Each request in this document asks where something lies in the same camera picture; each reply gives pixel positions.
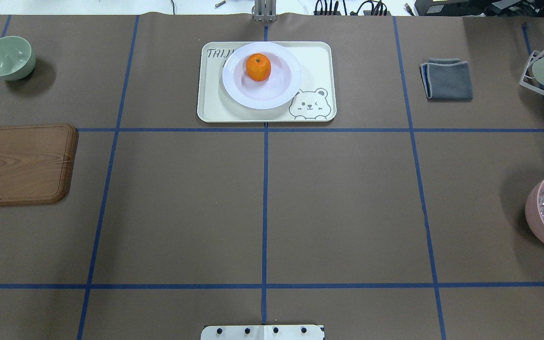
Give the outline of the white round plate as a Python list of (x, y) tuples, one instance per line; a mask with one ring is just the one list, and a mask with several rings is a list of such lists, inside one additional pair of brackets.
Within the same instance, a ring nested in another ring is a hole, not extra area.
[[(268, 79), (257, 82), (247, 75), (247, 60), (253, 54), (270, 60)], [(227, 94), (251, 109), (267, 110), (288, 103), (302, 84), (302, 68), (296, 56), (278, 43), (253, 42), (237, 48), (222, 67), (222, 83)]]

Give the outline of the orange fruit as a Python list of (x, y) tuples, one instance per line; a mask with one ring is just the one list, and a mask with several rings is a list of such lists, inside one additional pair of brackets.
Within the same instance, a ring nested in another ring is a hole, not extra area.
[(266, 81), (272, 72), (270, 59), (261, 53), (254, 53), (248, 56), (245, 64), (246, 75), (255, 82)]

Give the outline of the cream bear tray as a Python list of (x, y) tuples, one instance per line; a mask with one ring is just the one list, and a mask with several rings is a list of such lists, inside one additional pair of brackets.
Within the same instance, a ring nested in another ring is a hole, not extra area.
[(196, 109), (202, 121), (329, 122), (335, 118), (337, 105), (332, 53), (330, 46), (324, 42), (274, 42), (287, 47), (302, 68), (302, 84), (288, 103), (273, 109), (258, 110), (231, 99), (222, 83), (222, 67), (237, 48), (248, 43), (255, 42), (210, 42), (203, 47)]

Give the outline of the black power strip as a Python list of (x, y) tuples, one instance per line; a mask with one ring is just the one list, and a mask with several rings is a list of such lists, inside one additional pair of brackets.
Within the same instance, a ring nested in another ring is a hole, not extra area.
[(390, 17), (391, 12), (383, 0), (316, 0), (315, 16)]

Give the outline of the folded grey cloth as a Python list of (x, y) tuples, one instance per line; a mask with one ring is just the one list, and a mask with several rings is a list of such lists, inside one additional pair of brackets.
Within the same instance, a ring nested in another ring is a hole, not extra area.
[(471, 101), (470, 64), (458, 58), (430, 58), (419, 65), (425, 96), (434, 101)]

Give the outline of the brown wooden cutting board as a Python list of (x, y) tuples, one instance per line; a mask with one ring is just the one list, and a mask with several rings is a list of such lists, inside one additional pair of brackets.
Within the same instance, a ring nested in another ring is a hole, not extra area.
[(62, 200), (77, 144), (78, 131), (70, 124), (0, 127), (0, 206)]

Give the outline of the black laptop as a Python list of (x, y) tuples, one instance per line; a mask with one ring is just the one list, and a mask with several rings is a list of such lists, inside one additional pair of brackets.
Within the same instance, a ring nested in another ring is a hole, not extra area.
[(544, 17), (544, 0), (415, 0), (420, 17)]

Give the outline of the green ceramic bowl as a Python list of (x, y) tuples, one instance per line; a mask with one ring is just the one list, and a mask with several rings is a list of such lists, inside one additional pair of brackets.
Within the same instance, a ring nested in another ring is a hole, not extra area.
[(0, 79), (20, 80), (36, 66), (36, 52), (29, 41), (19, 36), (0, 38)]

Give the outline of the aluminium frame post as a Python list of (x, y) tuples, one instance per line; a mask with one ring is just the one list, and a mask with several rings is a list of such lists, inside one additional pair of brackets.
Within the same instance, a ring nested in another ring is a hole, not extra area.
[(277, 1), (255, 0), (251, 13), (256, 22), (275, 22), (278, 19)]

